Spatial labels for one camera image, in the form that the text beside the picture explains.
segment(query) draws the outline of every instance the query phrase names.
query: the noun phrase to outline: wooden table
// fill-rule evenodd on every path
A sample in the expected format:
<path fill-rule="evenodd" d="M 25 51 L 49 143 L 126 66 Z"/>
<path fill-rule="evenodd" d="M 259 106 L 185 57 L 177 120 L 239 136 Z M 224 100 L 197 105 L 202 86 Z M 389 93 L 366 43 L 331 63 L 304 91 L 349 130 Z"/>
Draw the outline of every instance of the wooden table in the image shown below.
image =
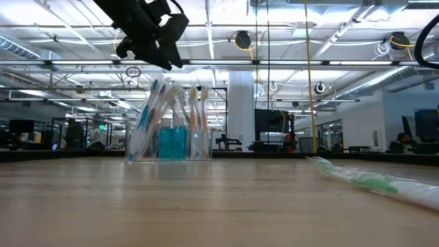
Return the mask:
<path fill-rule="evenodd" d="M 434 167 L 333 161 L 437 183 Z M 438 246 L 439 213 L 322 178 L 305 160 L 0 165 L 2 246 Z"/>

